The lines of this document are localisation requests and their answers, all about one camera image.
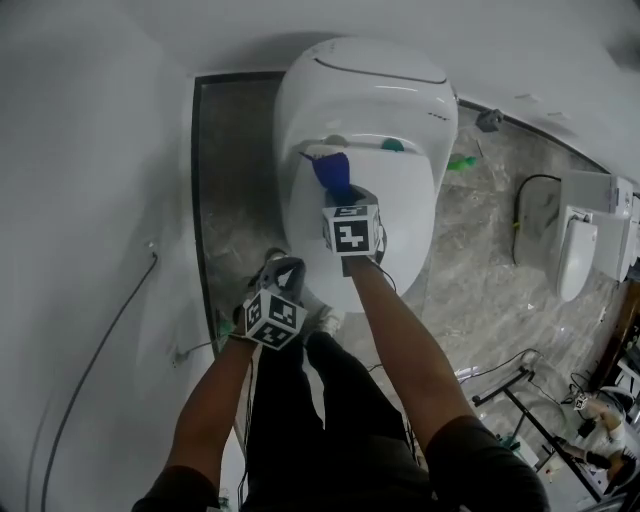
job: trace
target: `fiducial marker cube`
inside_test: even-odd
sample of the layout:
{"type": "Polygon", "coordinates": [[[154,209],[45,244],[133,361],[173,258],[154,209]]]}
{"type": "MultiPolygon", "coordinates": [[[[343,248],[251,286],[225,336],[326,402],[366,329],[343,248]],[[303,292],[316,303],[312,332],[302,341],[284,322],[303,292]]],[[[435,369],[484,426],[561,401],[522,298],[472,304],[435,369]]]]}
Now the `fiducial marker cube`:
{"type": "Polygon", "coordinates": [[[340,256],[371,256],[379,240],[378,205],[323,208],[323,236],[327,248],[340,256]]]}
{"type": "Polygon", "coordinates": [[[307,316],[306,309],[264,289],[244,308],[245,336],[275,350],[298,335],[307,316]]]}

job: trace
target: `person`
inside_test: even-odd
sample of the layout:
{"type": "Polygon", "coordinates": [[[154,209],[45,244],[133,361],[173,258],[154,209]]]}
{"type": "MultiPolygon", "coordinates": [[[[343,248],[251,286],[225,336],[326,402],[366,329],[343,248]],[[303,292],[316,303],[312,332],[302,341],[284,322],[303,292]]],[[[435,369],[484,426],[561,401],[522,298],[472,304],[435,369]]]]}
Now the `person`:
{"type": "Polygon", "coordinates": [[[626,483],[636,469],[636,459],[625,453],[624,421],[607,404],[587,398],[584,407],[592,430],[576,445],[558,437],[558,444],[569,455],[587,464],[594,473],[606,471],[608,492],[626,483]]]}
{"type": "MultiPolygon", "coordinates": [[[[411,456],[401,413],[333,339],[339,319],[329,312],[306,343],[262,350],[241,510],[550,510],[536,474],[474,416],[438,343],[384,275],[365,257],[347,265],[429,473],[411,456]],[[324,384],[324,428],[302,369],[305,345],[324,384]]],[[[237,336],[226,343],[187,400],[167,463],[135,512],[218,507],[222,452],[254,350],[237,336]]]]}

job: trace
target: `green object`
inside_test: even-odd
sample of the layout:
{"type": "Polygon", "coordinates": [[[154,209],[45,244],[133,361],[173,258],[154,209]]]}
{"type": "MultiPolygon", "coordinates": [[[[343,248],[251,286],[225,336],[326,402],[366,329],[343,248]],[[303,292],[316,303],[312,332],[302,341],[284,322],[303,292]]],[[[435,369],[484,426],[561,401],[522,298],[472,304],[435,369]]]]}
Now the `green object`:
{"type": "Polygon", "coordinates": [[[476,165],[476,157],[468,156],[466,158],[458,158],[449,160],[447,164],[448,171],[466,171],[476,165]]]}
{"type": "Polygon", "coordinates": [[[382,149],[388,149],[389,151],[404,151],[404,146],[398,139],[385,139],[380,147],[382,149]]]}

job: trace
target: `dark floor border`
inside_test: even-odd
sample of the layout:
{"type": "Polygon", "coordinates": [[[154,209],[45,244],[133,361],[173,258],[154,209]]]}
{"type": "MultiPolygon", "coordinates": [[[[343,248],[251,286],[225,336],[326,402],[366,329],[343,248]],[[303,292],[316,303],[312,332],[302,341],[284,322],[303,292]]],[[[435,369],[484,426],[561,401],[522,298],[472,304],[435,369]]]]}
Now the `dark floor border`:
{"type": "Polygon", "coordinates": [[[209,280],[207,279],[207,263],[204,257],[204,242],[202,240],[202,218],[200,216],[200,104],[202,102],[202,88],[210,84],[228,82],[255,82],[282,78],[284,71],[265,71],[253,73],[230,73],[225,75],[208,75],[196,77],[193,88],[193,112],[191,115],[191,202],[193,204],[193,227],[196,238],[196,254],[198,258],[198,272],[200,286],[204,299],[204,312],[207,318],[209,339],[214,341],[217,336],[217,315],[211,308],[209,280]]]}
{"type": "MultiPolygon", "coordinates": [[[[488,110],[487,107],[483,107],[482,105],[478,105],[477,103],[473,103],[472,101],[467,101],[467,100],[463,100],[463,99],[460,99],[458,101],[458,104],[461,107],[469,108],[471,110],[477,110],[478,112],[484,112],[485,110],[488,110]]],[[[522,128],[523,130],[527,130],[527,131],[530,131],[532,133],[535,133],[538,137],[542,137],[543,139],[547,139],[547,140],[549,140],[551,142],[554,142],[554,143],[558,144],[558,146],[562,146],[564,149],[566,149],[570,153],[573,153],[574,155],[586,160],[591,165],[593,165],[595,168],[597,168],[599,171],[604,172],[606,174],[611,174],[609,171],[607,171],[607,169],[605,169],[598,162],[596,162],[596,161],[592,160],[591,158],[589,158],[588,156],[585,156],[584,154],[580,153],[580,151],[578,151],[577,149],[571,147],[566,142],[562,142],[560,139],[557,139],[553,135],[550,135],[549,133],[547,133],[545,131],[542,131],[539,128],[536,128],[535,126],[532,126],[532,125],[530,125],[528,123],[525,123],[524,121],[520,121],[520,119],[516,119],[515,117],[511,117],[511,116],[508,116],[506,114],[503,114],[503,115],[504,115],[505,121],[517,126],[518,128],[522,128]]]]}
{"type": "MultiPolygon", "coordinates": [[[[228,73],[221,75],[207,75],[200,76],[195,79],[194,91],[193,91],[193,113],[191,120],[191,193],[193,203],[193,224],[196,237],[196,253],[198,257],[198,270],[200,273],[200,285],[202,286],[202,297],[204,299],[204,310],[207,317],[207,327],[209,328],[209,338],[211,341],[217,337],[216,332],[216,317],[214,311],[211,310],[211,296],[209,294],[209,282],[207,279],[207,266],[204,257],[204,244],[202,240],[202,219],[200,217],[200,103],[202,100],[202,88],[210,84],[220,84],[229,82],[257,82],[262,80],[281,79],[284,76],[284,71],[257,71],[247,73],[228,73]]],[[[467,100],[460,100],[459,105],[461,107],[469,108],[482,112],[487,110],[487,107],[478,105],[467,100]]],[[[504,116],[505,120],[509,123],[518,126],[524,130],[528,130],[536,135],[543,137],[551,142],[558,144],[567,151],[573,153],[580,158],[587,160],[591,165],[609,174],[602,165],[593,161],[591,158],[586,157],[576,149],[572,148],[568,144],[557,139],[553,135],[531,126],[519,119],[511,116],[504,116]]]]}

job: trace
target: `white wall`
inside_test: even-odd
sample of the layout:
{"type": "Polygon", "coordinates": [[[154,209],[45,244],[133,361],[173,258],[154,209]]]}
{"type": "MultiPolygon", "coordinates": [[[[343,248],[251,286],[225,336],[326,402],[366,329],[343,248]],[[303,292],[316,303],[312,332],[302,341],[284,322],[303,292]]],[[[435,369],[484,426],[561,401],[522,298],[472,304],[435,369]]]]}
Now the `white wall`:
{"type": "Polygon", "coordinates": [[[205,349],[171,366],[177,344],[208,341],[179,157],[193,80],[117,4],[93,0],[0,3],[0,76],[0,503],[40,510],[64,407],[154,238],[160,262],[79,396],[48,500],[129,510],[211,360],[205,349]]]}
{"type": "Polygon", "coordinates": [[[606,46],[640,36],[632,0],[132,0],[126,9],[187,69],[284,69],[335,34],[426,51],[462,98],[498,107],[640,183],[640,73],[606,46]],[[533,93],[542,102],[515,96],[533,93]],[[554,121],[562,111],[571,119],[554,121]]]}

